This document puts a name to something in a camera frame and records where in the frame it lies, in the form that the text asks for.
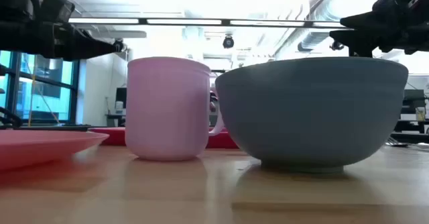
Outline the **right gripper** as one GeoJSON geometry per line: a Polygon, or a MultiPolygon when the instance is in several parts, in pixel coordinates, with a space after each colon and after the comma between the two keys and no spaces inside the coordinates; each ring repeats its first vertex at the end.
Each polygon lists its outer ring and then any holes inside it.
{"type": "MultiPolygon", "coordinates": [[[[366,12],[340,19],[340,24],[349,28],[377,28],[385,25],[385,20],[377,12],[366,12]]],[[[372,57],[377,47],[387,53],[402,50],[405,55],[428,52],[428,16],[398,28],[393,34],[383,37],[360,30],[335,30],[330,32],[335,44],[349,49],[350,57],[372,57]]]]}

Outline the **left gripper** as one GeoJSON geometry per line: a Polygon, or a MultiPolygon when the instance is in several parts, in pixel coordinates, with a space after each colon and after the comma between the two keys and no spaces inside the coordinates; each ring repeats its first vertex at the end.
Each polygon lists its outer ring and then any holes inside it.
{"type": "Polygon", "coordinates": [[[65,23],[1,21],[1,50],[81,60],[115,53],[116,47],[65,23]]]}

